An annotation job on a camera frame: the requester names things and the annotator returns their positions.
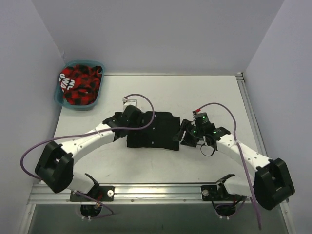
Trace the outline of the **black long sleeve shirt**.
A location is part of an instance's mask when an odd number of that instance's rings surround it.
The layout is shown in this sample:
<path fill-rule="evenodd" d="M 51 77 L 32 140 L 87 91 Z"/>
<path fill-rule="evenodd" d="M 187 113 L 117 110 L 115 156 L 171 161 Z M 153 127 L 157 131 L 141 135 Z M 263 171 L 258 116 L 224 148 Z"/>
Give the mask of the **black long sleeve shirt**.
<path fill-rule="evenodd" d="M 153 122 L 145 129 L 130 131 L 127 135 L 128 148 L 161 148 L 172 151 L 179 150 L 179 142 L 174 141 L 180 129 L 180 117 L 170 112 L 145 112 L 141 115 L 139 126 L 145 126 L 151 118 Z"/>

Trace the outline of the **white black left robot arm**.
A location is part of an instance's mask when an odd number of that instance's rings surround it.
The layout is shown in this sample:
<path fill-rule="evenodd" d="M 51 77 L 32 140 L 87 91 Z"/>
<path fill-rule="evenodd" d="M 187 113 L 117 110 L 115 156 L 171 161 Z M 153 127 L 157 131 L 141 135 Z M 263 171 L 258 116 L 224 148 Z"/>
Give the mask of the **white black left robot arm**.
<path fill-rule="evenodd" d="M 49 142 L 36 165 L 35 173 L 54 193 L 65 189 L 81 192 L 87 200 L 98 196 L 98 182 L 87 173 L 74 172 L 74 165 L 95 149 L 127 136 L 128 128 L 139 127 L 143 113 L 133 105 L 105 119 L 86 136 L 62 142 Z"/>

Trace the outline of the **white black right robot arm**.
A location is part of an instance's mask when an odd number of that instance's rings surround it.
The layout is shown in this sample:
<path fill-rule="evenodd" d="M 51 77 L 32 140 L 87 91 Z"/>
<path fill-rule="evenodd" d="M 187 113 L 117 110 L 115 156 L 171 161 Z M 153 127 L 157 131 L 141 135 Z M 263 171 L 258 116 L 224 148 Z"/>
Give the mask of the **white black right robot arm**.
<path fill-rule="evenodd" d="M 250 176 L 244 182 L 235 174 L 227 174 L 216 182 L 216 192 L 211 198 L 250 197 L 264 209 L 272 210 L 295 193 L 285 161 L 271 159 L 239 142 L 226 128 L 215 127 L 206 113 L 194 115 L 192 121 L 183 120 L 173 141 L 190 147 L 202 142 L 236 161 Z"/>

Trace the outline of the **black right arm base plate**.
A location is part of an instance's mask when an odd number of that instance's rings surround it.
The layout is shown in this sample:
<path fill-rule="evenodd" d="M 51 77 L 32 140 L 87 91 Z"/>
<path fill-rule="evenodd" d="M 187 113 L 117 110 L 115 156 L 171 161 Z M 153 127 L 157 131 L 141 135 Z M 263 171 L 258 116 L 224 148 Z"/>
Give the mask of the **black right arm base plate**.
<path fill-rule="evenodd" d="M 216 185 L 202 185 L 201 197 L 203 201 L 235 201 L 234 195 L 223 195 L 218 192 Z"/>

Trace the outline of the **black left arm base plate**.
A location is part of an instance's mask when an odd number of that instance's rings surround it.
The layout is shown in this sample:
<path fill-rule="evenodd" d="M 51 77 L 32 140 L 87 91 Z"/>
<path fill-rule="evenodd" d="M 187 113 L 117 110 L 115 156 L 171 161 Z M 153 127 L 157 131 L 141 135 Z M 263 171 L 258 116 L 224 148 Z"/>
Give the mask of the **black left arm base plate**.
<path fill-rule="evenodd" d="M 110 202 L 114 200 L 115 187 L 112 185 L 94 186 L 86 195 L 97 201 Z M 84 196 L 78 195 L 74 191 L 71 191 L 70 201 L 71 202 L 83 202 L 83 201 L 92 201 L 92 200 L 90 200 L 89 198 L 85 198 Z"/>

